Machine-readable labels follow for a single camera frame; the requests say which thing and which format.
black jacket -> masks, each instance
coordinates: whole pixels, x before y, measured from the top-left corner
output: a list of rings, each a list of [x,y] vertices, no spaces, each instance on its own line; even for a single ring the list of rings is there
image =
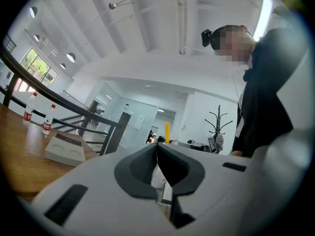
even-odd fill
[[[252,157],[256,148],[269,145],[279,135],[289,132],[291,121],[276,93],[298,66],[306,44],[291,29],[270,30],[252,52],[252,69],[243,77],[247,82],[242,109],[244,126],[235,137],[233,151]]]

person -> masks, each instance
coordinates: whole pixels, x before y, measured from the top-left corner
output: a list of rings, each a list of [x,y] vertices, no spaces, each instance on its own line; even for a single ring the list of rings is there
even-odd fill
[[[203,34],[209,43],[204,44]],[[252,157],[256,148],[269,145],[293,127],[277,97],[302,59],[307,46],[302,35],[289,28],[272,29],[258,42],[245,26],[227,25],[202,33],[203,45],[229,61],[246,64],[246,86],[240,95],[237,128],[231,155]]]
[[[147,143],[151,143],[151,137],[153,137],[153,131],[150,130],[150,133],[148,135]]]

white tray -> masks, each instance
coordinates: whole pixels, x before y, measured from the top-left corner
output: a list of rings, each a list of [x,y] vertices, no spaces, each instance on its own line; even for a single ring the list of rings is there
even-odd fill
[[[61,134],[56,134],[50,140],[45,150],[45,158],[71,166],[85,162],[82,143]]]

desk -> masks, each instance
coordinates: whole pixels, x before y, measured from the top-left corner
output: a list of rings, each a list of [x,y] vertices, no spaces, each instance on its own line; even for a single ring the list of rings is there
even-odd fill
[[[82,142],[86,160],[98,156],[82,137],[55,129],[45,136],[41,126],[33,123],[25,126],[22,118],[0,104],[0,161],[16,195],[32,199],[74,168],[45,158],[45,148],[56,133]]]

tree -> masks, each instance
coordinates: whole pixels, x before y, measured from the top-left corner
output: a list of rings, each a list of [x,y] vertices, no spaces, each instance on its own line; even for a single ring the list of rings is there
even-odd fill
[[[36,60],[33,63],[33,66],[37,69],[37,71],[41,74],[45,74],[47,72],[46,70],[46,62],[42,59]]]
[[[38,54],[34,51],[34,49],[31,49],[27,54],[26,57],[24,59],[24,61],[22,62],[22,66],[25,69],[28,69],[29,66],[33,63],[33,61],[37,58]]]

